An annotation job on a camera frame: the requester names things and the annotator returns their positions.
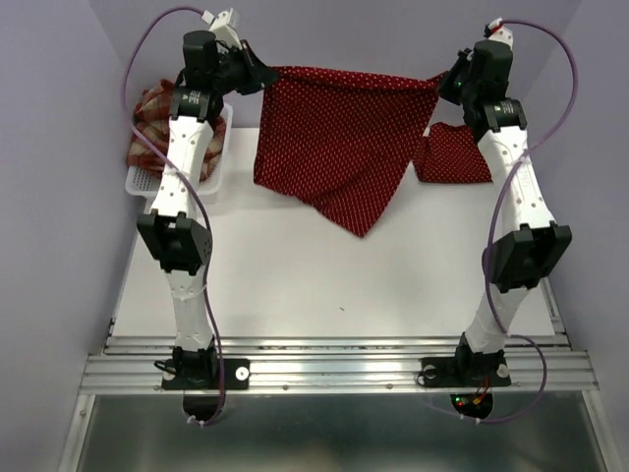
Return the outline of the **red polka dot skirt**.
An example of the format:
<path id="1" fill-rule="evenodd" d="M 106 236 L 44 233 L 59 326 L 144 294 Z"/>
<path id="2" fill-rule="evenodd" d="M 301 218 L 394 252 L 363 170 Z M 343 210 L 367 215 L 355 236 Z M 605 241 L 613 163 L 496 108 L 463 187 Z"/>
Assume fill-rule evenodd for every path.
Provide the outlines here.
<path id="1" fill-rule="evenodd" d="M 276 71 L 263 94 L 254 182 L 365 237 L 421 150 L 439 78 Z"/>
<path id="2" fill-rule="evenodd" d="M 413 157 L 420 182 L 429 184 L 491 183 L 491 174 L 471 130 L 465 126 L 434 123 L 420 140 Z"/>

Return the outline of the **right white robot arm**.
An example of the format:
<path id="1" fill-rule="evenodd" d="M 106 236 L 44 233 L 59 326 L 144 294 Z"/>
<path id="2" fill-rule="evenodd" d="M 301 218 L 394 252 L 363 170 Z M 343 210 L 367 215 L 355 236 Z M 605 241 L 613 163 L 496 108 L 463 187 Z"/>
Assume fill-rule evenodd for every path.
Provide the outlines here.
<path id="1" fill-rule="evenodd" d="M 427 387 L 509 386 L 504 347 L 521 305 L 555 268 L 572 241 L 548 209 L 528 149 L 521 103 L 508 97 L 513 61 L 509 39 L 483 39 L 461 50 L 439 86 L 459 105 L 498 197 L 482 265 L 485 292 L 453 356 L 422 359 Z"/>

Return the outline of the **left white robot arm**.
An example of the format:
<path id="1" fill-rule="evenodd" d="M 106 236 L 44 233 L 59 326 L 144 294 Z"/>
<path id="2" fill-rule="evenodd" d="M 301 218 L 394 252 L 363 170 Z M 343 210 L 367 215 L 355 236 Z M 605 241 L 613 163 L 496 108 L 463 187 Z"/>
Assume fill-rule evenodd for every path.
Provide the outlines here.
<path id="1" fill-rule="evenodd" d="M 137 227 L 169 284 L 176 338 L 172 356 L 158 361 L 170 388 L 216 388 L 218 334 L 206 301 L 212 234 L 197 189 L 223 98 L 256 93 L 276 73 L 229 28 L 195 30 L 183 38 L 184 68 L 169 108 L 169 141 L 160 186 Z"/>

